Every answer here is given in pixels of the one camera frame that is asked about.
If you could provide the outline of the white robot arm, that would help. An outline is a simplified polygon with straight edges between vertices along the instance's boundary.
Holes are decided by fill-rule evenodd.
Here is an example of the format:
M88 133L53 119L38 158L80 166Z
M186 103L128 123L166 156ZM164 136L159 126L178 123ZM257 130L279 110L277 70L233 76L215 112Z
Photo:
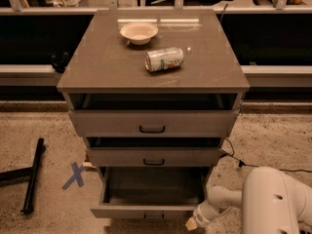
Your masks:
M211 187L185 226L205 227L235 209L241 211L242 234L312 234L312 188L269 167L250 171L240 191Z

